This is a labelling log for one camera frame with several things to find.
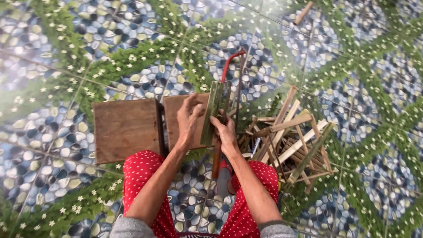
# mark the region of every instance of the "forearm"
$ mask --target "forearm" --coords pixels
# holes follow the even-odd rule
[[[177,143],[135,197],[126,217],[139,219],[151,227],[185,154],[186,149]]]
[[[258,180],[239,149],[236,147],[227,155],[241,184],[251,215],[257,224],[268,221],[282,220],[277,206]]]

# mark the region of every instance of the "bamboo cage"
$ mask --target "bamboo cage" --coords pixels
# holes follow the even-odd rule
[[[336,172],[324,148],[335,124],[326,120],[316,122],[305,109],[297,113],[300,102],[292,103],[296,90],[295,86],[290,88],[276,117],[253,118],[238,143],[247,160],[261,161],[277,171],[281,191],[304,182],[309,194],[316,178]],[[302,125],[306,123],[312,129],[303,134]]]

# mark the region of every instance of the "person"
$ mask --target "person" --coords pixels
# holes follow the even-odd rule
[[[228,117],[223,125],[213,116],[210,122],[217,128],[222,152],[235,172],[227,182],[227,189],[236,194],[235,204],[219,235],[176,232],[166,194],[202,115],[204,108],[197,100],[197,94],[190,95],[178,111],[179,138],[166,159],[144,150],[125,160],[124,215],[116,220],[110,237],[296,238],[294,231],[282,224],[276,206],[276,171],[262,162],[245,161],[237,145],[233,120]]]

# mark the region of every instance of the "tiled floor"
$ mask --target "tiled floor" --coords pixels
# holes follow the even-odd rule
[[[336,123],[338,173],[281,193],[304,237],[421,238],[420,0],[7,0],[0,3],[0,237],[107,238],[122,214],[122,163],[96,166],[91,103],[206,92],[234,52],[240,128],[290,85]],[[219,233],[235,196],[190,151],[168,191],[178,231]]]

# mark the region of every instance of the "gray sleeve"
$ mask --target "gray sleeve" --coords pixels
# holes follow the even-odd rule
[[[294,231],[283,224],[275,223],[265,226],[260,229],[261,238],[297,238]]]
[[[153,230],[141,220],[120,217],[110,233],[110,238],[157,238]]]

